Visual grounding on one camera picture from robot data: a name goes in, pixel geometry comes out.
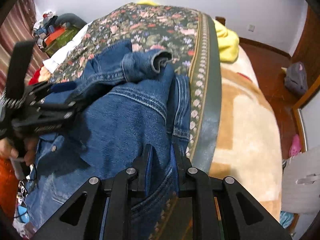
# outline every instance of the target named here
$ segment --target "pink slipper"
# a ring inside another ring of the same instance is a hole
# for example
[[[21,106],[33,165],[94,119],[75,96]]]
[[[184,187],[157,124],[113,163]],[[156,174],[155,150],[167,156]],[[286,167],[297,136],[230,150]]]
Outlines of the pink slipper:
[[[298,155],[298,153],[301,151],[301,148],[302,146],[300,143],[299,135],[296,134],[292,139],[292,145],[289,150],[289,156],[292,157]]]

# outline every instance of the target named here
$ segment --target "blue denim jacket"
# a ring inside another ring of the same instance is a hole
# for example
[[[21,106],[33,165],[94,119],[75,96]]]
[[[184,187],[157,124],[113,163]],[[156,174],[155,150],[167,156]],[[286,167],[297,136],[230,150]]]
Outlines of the blue denim jacket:
[[[129,41],[120,41],[88,61],[75,89],[46,97],[66,102],[101,95],[67,132],[39,140],[37,180],[28,184],[26,197],[36,228],[87,179],[115,176],[150,143],[157,153],[150,194],[132,206],[132,239],[148,239],[173,192],[170,145],[185,153],[189,139],[189,80],[174,73],[170,58],[160,50],[132,52]]]

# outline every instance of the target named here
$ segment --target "red floor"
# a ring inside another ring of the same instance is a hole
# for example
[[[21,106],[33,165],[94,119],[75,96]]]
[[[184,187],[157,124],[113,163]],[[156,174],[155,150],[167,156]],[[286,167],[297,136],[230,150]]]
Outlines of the red floor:
[[[298,133],[291,110],[298,98],[284,87],[285,75],[281,70],[281,67],[290,66],[291,62],[287,57],[270,50],[245,43],[240,45],[249,56],[259,87],[275,112],[280,131],[282,157],[287,159],[292,137]]]

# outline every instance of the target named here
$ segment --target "gray backpack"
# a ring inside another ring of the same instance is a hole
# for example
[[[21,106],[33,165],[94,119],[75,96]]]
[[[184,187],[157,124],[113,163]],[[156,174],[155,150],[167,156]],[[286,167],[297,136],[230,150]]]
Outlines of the gray backpack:
[[[303,96],[307,92],[307,73],[302,62],[294,63],[287,68],[284,86],[298,96]]]

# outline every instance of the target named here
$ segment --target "human hand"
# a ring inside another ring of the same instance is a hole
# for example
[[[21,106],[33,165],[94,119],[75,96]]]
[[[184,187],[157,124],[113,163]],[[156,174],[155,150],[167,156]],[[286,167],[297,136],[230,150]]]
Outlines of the human hand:
[[[35,161],[36,157],[36,146],[38,144],[38,138],[28,138],[24,140],[26,149],[26,155],[24,161],[27,166],[30,166]],[[6,138],[0,140],[0,157],[1,158],[17,158],[18,151],[8,142]]]

